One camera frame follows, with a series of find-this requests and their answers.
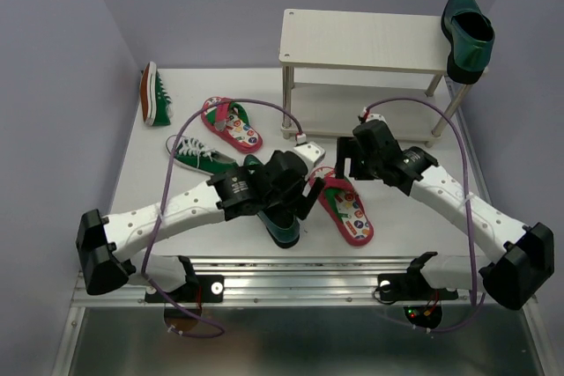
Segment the pink flip-flop with letters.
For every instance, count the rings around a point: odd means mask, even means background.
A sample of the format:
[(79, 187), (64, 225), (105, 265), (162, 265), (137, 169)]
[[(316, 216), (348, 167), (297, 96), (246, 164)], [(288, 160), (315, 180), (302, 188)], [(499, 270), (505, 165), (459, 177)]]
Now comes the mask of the pink flip-flop with letters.
[(317, 167), (311, 173), (310, 187), (317, 178), (324, 181), (317, 201), (329, 214), (345, 242), (352, 247), (368, 244), (374, 237), (374, 227), (353, 184), (347, 178), (337, 178), (335, 170), (329, 166)]

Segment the green loafer shoe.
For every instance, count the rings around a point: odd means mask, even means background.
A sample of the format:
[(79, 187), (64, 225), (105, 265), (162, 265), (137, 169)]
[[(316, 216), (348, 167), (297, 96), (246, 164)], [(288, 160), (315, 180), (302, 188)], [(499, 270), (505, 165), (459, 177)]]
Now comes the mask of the green loafer shoe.
[(441, 29), (450, 45), (447, 75), (461, 85), (474, 85), (490, 63), (495, 31), (476, 0), (448, 0)]
[(300, 223), (295, 215), (281, 204), (257, 213), (273, 242), (280, 248), (295, 246), (300, 239)]

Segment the green canvas sneaker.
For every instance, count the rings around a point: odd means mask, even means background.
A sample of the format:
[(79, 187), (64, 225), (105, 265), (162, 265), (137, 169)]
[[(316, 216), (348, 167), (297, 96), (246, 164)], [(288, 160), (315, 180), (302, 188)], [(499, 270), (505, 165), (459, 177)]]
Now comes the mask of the green canvas sneaker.
[(146, 64), (141, 74), (139, 97), (142, 117), (149, 127), (164, 127), (171, 124), (172, 100), (167, 93), (155, 62)]
[(166, 140), (169, 154), (173, 154), (177, 166), (206, 175), (214, 175), (237, 167), (237, 161), (217, 151), (211, 146), (192, 136), (181, 136), (178, 142), (176, 135)]

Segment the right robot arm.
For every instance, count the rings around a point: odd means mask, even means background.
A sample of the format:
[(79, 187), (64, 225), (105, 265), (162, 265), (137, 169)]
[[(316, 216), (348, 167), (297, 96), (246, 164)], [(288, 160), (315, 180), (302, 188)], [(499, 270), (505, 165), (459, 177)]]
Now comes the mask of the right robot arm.
[(509, 217), (455, 180), (419, 147), (402, 149), (387, 123), (374, 118), (337, 141), (336, 176), (380, 180), (425, 204), (463, 232), (482, 251), (455, 256), (426, 252), (407, 270), (386, 274), (383, 300), (425, 299), (433, 291), (467, 290), (519, 310), (553, 275), (553, 231)]

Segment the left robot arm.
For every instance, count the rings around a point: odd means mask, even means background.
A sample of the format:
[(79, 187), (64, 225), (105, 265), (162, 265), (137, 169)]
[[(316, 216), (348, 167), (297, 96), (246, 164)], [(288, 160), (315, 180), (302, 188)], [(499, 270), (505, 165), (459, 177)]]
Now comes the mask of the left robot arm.
[(204, 225), (254, 216), (281, 206), (305, 219), (323, 189), (321, 179), (303, 192), (310, 173), (325, 157), (306, 143), (274, 151), (264, 165), (232, 167), (194, 188), (144, 208), (102, 216), (97, 209), (80, 218), (76, 248), (86, 292), (98, 296), (150, 277), (175, 299), (189, 299), (196, 279), (184, 257), (151, 256), (152, 245)]

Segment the white two-tier shoe shelf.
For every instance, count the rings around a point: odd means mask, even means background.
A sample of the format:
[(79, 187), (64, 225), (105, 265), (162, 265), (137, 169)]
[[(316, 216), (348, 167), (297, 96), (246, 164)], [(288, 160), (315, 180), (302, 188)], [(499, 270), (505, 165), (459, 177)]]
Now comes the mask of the white two-tier shoe shelf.
[(287, 9), (279, 44), (285, 110), (311, 136), (347, 136), (362, 108), (402, 142), (436, 144), (469, 86), (447, 77), (438, 16)]

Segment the green canvas sneaker on side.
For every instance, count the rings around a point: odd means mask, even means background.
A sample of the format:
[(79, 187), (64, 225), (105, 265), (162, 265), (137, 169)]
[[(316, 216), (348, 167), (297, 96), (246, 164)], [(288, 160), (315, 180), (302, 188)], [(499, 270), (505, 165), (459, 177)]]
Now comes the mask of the green canvas sneaker on side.
[(164, 127), (171, 124), (172, 100), (167, 93), (155, 62), (146, 64), (141, 74), (139, 97), (142, 117), (149, 127)]

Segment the aluminium table edge rail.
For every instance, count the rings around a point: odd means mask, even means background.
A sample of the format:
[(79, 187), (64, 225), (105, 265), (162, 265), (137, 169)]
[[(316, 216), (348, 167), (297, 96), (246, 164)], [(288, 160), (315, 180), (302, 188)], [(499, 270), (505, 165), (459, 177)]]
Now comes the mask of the aluminium table edge rail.
[[(91, 286), (79, 276), (74, 306), (157, 306), (163, 292), (148, 273), (149, 259), (138, 254), (126, 269), (126, 283), (116, 277)], [(225, 278), (224, 298), (211, 306), (367, 306), (378, 305), (373, 291), (378, 276), (404, 273), (411, 257), (236, 258), (190, 259), (196, 273)]]

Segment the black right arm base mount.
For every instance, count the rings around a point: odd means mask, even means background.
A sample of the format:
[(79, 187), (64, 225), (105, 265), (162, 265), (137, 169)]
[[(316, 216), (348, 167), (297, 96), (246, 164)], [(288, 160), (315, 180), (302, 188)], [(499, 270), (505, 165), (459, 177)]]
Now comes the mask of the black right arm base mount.
[(384, 305), (397, 301), (457, 300), (457, 290), (432, 288), (422, 275), (424, 266), (438, 254), (426, 252), (413, 259), (404, 273), (387, 273), (378, 276), (378, 284), (372, 295)]

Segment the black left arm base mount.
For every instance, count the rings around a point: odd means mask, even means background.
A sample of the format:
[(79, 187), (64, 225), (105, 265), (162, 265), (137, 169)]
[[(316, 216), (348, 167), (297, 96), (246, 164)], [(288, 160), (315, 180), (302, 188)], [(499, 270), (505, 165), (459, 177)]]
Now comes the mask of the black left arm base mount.
[(148, 263), (149, 276), (160, 289), (177, 303), (211, 303), (223, 301), (225, 278), (220, 274), (196, 273), (186, 256), (152, 257)]

